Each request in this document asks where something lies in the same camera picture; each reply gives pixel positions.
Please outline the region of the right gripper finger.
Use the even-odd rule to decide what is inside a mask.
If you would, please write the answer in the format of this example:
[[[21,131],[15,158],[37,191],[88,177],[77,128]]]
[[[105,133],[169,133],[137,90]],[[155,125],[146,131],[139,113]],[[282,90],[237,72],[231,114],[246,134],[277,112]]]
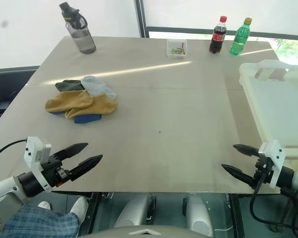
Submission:
[[[249,145],[245,145],[245,144],[234,144],[233,148],[235,148],[238,152],[246,155],[246,156],[256,156],[259,157],[259,149],[249,146]]]
[[[234,178],[242,181],[243,183],[246,183],[249,185],[252,189],[254,189],[254,179],[253,177],[245,174],[242,170],[231,166],[227,164],[221,164],[221,166],[224,168],[225,171],[227,171],[230,175],[232,175]]]

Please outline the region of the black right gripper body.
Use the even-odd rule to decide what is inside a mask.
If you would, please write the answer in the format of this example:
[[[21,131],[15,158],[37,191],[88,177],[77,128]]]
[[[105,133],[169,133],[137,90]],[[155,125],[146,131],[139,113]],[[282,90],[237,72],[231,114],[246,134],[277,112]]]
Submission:
[[[263,175],[265,175],[265,179],[263,183],[270,183],[273,175],[273,161],[271,158],[266,156],[261,156],[256,164],[256,171],[253,176],[252,188],[255,189],[259,184],[259,181]]]

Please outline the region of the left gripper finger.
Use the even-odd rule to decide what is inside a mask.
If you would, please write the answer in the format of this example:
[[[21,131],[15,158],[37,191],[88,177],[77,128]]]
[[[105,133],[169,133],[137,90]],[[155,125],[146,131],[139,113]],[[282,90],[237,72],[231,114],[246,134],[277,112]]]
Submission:
[[[55,157],[59,161],[63,161],[65,159],[71,158],[71,157],[75,156],[76,154],[80,153],[87,145],[88,145],[88,143],[73,144],[65,149],[62,149],[62,150],[56,152]]]
[[[75,168],[70,170],[70,180],[74,181],[77,178],[83,176],[86,174],[88,171],[93,169],[103,158],[103,155],[97,155],[90,157],[83,162],[79,163]]]

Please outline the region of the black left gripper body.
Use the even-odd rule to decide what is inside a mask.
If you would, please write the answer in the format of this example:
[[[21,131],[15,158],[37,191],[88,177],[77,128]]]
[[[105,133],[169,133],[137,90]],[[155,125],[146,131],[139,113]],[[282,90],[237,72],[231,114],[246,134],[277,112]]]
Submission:
[[[48,160],[41,165],[43,168],[42,175],[50,187],[59,187],[71,180],[70,171],[62,168],[62,160],[70,157],[72,155],[69,152],[57,152],[49,156]]]

